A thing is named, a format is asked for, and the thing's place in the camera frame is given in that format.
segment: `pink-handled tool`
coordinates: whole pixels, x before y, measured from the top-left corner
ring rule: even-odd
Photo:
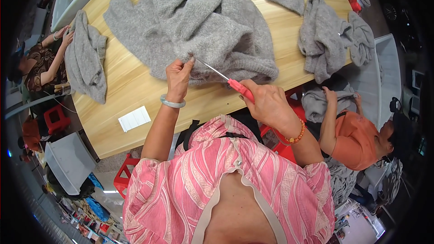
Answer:
[[[219,71],[217,71],[216,69],[214,69],[213,67],[209,66],[208,64],[206,64],[205,62],[201,61],[200,59],[198,59],[197,57],[195,57],[197,61],[201,62],[203,65],[209,67],[211,70],[213,70],[214,72],[216,72],[219,76],[221,76],[222,78],[227,80],[227,83],[237,92],[239,92],[240,94],[244,95],[247,99],[249,99],[252,103],[255,103],[255,97],[253,97],[252,92],[247,89],[245,86],[243,86],[240,82],[233,80],[231,78],[227,78],[225,77],[222,73],[220,73]]]

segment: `orange shirt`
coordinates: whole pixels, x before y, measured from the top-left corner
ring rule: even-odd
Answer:
[[[336,145],[332,157],[354,171],[378,161],[375,153],[375,125],[359,114],[347,111],[336,119]]]
[[[39,135],[38,121],[33,119],[30,115],[23,123],[23,141],[25,144],[27,144],[27,147],[30,150],[37,152],[41,151],[41,147],[39,145],[41,136]]]

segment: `car wheel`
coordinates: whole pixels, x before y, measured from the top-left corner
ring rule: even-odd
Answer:
[[[391,20],[391,21],[395,21],[396,20],[396,9],[394,6],[392,6],[392,4],[390,3],[386,3],[383,6],[383,13],[384,16],[387,17],[387,19]]]

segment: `orange beaded bracelet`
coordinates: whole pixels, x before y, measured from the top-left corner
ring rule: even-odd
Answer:
[[[300,119],[300,122],[301,122],[301,133],[300,133],[300,135],[298,137],[296,137],[296,138],[290,138],[290,139],[285,138],[286,142],[297,143],[297,142],[299,142],[301,140],[301,137],[304,134],[304,128],[305,128],[305,126],[304,126],[304,122],[303,122],[302,119]]]

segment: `woman in brown shirt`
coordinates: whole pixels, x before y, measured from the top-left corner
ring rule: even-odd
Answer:
[[[63,38],[56,55],[47,47],[61,38],[68,28],[69,26],[65,26],[30,48],[28,56],[16,58],[9,80],[18,83],[22,79],[29,92],[44,90],[50,94],[54,91],[54,85],[66,83],[68,78],[63,57],[66,47],[73,40],[74,31]]]

